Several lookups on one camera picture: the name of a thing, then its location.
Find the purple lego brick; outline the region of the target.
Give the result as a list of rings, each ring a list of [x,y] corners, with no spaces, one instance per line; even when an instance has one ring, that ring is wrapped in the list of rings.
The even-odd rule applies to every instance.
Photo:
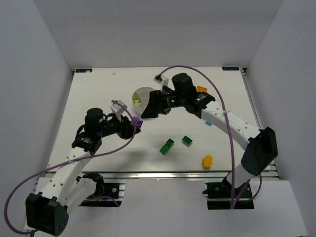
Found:
[[[138,128],[138,129],[141,128],[143,121],[139,117],[133,117],[132,121],[136,125],[136,128]]]

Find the lime green lego brick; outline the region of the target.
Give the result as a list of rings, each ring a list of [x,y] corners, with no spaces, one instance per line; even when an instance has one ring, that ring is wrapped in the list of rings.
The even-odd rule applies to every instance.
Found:
[[[136,106],[139,106],[139,104],[141,103],[140,97],[133,97],[133,103],[134,103]]]

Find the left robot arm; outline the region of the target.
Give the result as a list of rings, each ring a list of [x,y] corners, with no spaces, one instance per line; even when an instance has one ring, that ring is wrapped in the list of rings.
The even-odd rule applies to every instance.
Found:
[[[26,198],[27,225],[58,237],[65,230],[70,214],[90,197],[100,197],[104,191],[103,176],[83,174],[83,168],[102,145],[102,138],[117,134],[127,140],[141,131],[141,121],[122,115],[123,108],[112,106],[108,115],[102,109],[86,112],[84,125],[78,129],[65,163],[37,193]]]

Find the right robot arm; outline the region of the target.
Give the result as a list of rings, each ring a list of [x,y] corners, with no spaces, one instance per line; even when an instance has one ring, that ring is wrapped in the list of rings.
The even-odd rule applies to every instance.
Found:
[[[240,164],[223,180],[227,188],[240,188],[253,176],[259,176],[266,167],[278,156],[275,131],[252,126],[236,115],[224,109],[207,92],[197,92],[192,79],[186,73],[172,77],[174,88],[163,85],[160,90],[151,91],[149,101],[141,117],[157,118],[167,114],[171,109],[183,107],[199,119],[211,122],[218,129],[228,134],[244,150]]]

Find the white round divided container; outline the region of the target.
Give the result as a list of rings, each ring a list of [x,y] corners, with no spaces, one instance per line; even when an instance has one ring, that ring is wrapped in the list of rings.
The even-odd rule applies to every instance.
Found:
[[[148,101],[149,101],[151,91],[154,91],[154,89],[151,87],[141,87],[141,88],[134,91],[134,93],[132,95],[132,102],[133,102],[133,97],[140,97],[140,99],[141,99],[141,103],[139,104],[139,106],[136,106],[133,103],[134,111],[138,115],[142,115],[144,109],[146,108]]]

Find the green stacked lego bricks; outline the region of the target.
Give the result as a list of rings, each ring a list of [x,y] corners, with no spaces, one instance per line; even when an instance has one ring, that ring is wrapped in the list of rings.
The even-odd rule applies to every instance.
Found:
[[[173,145],[174,145],[174,141],[172,139],[168,139],[166,143],[161,147],[159,152],[163,155],[166,155],[170,151],[170,149],[173,147]]]

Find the dark green lego brick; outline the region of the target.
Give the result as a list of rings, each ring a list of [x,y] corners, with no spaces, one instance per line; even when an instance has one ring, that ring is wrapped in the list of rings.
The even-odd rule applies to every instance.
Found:
[[[187,146],[187,147],[189,147],[191,144],[192,144],[192,139],[191,138],[189,138],[188,136],[184,136],[183,138],[182,138],[182,142]]]

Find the orange lego brick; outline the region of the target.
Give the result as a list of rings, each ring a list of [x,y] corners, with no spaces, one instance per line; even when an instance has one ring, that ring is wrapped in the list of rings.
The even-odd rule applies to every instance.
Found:
[[[203,87],[203,86],[196,86],[196,90],[197,90],[197,92],[207,92],[208,91],[207,87]]]

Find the large cyan lego brick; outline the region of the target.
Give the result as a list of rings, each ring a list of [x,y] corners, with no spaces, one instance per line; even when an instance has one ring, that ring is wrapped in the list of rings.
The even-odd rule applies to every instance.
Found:
[[[212,126],[213,123],[209,122],[209,121],[206,121],[205,124],[207,124],[208,126]]]

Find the yellow round lego piece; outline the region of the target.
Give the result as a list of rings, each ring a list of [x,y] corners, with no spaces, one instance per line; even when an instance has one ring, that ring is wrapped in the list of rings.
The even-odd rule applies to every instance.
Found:
[[[206,155],[201,162],[202,168],[209,170],[213,164],[213,157],[211,155]]]

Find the left blue corner sticker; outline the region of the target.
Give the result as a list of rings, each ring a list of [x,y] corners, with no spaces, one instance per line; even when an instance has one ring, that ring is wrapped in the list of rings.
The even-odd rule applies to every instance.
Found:
[[[76,69],[75,73],[91,73],[92,69],[88,68],[88,69]]]

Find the blue corner sticker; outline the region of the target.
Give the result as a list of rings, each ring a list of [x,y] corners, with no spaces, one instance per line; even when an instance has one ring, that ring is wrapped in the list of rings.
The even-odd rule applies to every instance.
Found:
[[[88,69],[76,69],[75,73],[91,73],[92,69],[88,68]]]
[[[239,71],[239,67],[222,67],[223,71]]]

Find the right blue corner sticker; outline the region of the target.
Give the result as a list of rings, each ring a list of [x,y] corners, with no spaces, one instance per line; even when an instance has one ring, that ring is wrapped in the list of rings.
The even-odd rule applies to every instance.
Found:
[[[223,71],[239,71],[239,67],[222,67]]]

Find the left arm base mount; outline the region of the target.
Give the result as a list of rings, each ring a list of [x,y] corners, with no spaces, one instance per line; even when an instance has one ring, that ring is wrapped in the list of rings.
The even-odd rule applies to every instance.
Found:
[[[88,196],[81,204],[82,207],[120,207],[124,197],[125,183],[115,183],[101,181],[99,173],[89,173],[87,175],[78,176],[76,184],[79,183],[83,177],[90,179],[94,177],[97,181],[96,191]]]

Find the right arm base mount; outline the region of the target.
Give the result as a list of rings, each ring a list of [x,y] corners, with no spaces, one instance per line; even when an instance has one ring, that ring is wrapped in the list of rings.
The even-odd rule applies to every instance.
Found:
[[[231,208],[231,190],[226,189],[222,182],[205,183],[205,190],[202,194],[207,199],[208,210],[229,210]],[[254,209],[253,197],[250,184],[247,184],[244,192],[236,202],[234,209],[247,210]]]

